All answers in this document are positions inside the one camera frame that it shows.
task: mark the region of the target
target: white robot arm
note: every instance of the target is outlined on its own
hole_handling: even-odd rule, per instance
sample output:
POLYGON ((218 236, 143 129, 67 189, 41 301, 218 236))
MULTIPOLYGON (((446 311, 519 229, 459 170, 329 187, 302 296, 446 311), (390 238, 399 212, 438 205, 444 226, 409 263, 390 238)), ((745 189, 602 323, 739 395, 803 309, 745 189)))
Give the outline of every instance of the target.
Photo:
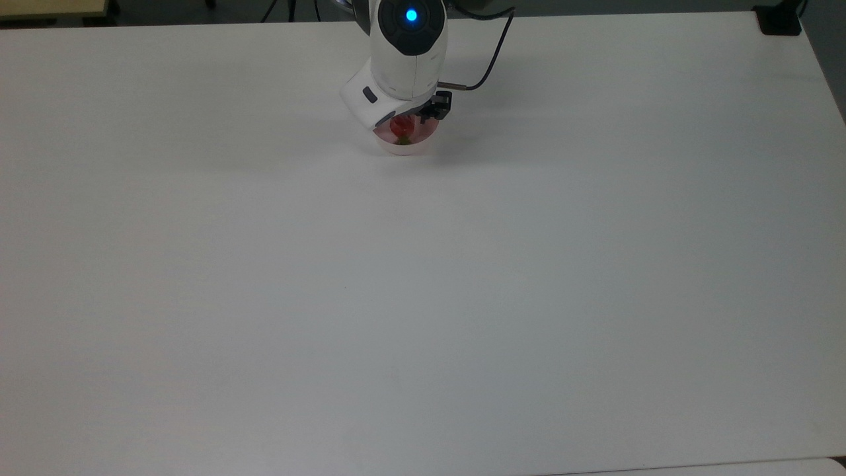
MULTIPOLYGON (((353 5, 364 9, 364 1, 353 5)), ((356 19, 370 35, 371 57, 341 98, 373 130, 432 99, 447 53, 447 11, 443 0, 369 0, 366 8, 356 19)))

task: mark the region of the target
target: black cable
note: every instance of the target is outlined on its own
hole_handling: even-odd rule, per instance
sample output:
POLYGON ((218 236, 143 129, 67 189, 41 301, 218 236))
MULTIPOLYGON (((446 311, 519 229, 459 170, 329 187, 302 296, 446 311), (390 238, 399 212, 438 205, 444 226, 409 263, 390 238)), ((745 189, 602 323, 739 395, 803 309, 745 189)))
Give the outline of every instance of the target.
POLYGON ((514 7, 505 10, 505 12, 509 13, 508 21, 505 22, 505 28, 503 28, 503 33, 499 36, 499 43, 497 43, 497 49, 493 52, 493 58, 491 58, 491 63, 487 65, 487 71, 485 71, 485 75, 481 77, 481 80, 472 86, 439 82, 437 83, 438 87, 442 87, 445 89, 454 89, 456 91, 473 91, 479 89, 479 86, 485 83, 485 80, 487 80, 488 75, 490 75, 491 71, 493 70, 494 63, 496 63, 497 61, 497 57, 499 56, 499 50, 503 47, 505 36, 508 34, 508 28, 509 26, 511 26, 511 22, 514 20, 514 7))
POLYGON ((265 13, 264 18, 261 19, 261 23, 264 23, 265 20, 267 20, 267 17, 270 16, 271 11, 273 11, 273 7, 276 6, 276 2, 277 2, 277 0, 273 0, 273 2, 271 2, 270 8, 267 9, 267 13, 265 13))
POLYGON ((472 19, 480 19, 480 20, 483 20, 483 21, 489 20, 489 19, 502 18, 503 16, 505 16, 505 14, 510 14, 514 11, 514 7, 511 7, 511 8, 504 9, 502 12, 499 12, 498 14, 490 14, 490 15, 474 14, 473 12, 469 12, 469 11, 465 10, 464 8, 462 8, 461 5, 458 5, 458 3, 455 2, 455 0, 449 0, 449 2, 450 2, 450 4, 453 5, 453 8, 455 8, 455 11, 464 15, 465 17, 472 18, 472 19))

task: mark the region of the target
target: wooden surface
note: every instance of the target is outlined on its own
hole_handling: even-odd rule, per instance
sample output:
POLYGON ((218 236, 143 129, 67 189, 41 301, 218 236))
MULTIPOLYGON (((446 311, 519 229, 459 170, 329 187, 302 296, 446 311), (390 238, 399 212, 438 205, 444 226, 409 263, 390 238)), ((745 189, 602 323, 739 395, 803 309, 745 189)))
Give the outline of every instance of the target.
POLYGON ((107 0, 0 0, 0 19, 101 16, 107 0))
MULTIPOLYGON (((502 21, 450 20, 442 78, 502 21)), ((0 31, 0 474, 846 453, 846 128, 752 13, 519 18, 422 157, 353 23, 0 31)))

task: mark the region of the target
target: strawberry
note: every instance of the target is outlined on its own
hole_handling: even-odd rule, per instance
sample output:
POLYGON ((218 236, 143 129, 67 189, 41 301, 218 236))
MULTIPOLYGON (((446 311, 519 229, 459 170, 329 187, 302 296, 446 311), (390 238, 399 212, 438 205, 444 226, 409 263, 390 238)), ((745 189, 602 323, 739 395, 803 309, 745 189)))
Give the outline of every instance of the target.
POLYGON ((409 136, 415 131, 415 120, 413 116, 396 116, 391 118, 391 132, 397 137, 397 144, 408 146, 411 144, 409 136))

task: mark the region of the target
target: table surface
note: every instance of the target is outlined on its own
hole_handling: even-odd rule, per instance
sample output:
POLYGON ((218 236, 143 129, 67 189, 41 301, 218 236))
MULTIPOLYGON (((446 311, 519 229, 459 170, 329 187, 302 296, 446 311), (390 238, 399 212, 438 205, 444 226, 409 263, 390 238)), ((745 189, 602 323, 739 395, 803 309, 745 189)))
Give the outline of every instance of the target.
POLYGON ((2 0, 0 19, 56 16, 97 16, 106 11, 107 0, 2 0))
MULTIPOLYGON (((450 20, 472 81, 502 22, 450 20)), ((751 13, 514 21, 431 155, 352 23, 0 31, 0 474, 846 453, 846 128, 751 13)))
POLYGON ((846 468, 830 459, 810 459, 593 474, 596 476, 846 476, 846 468))

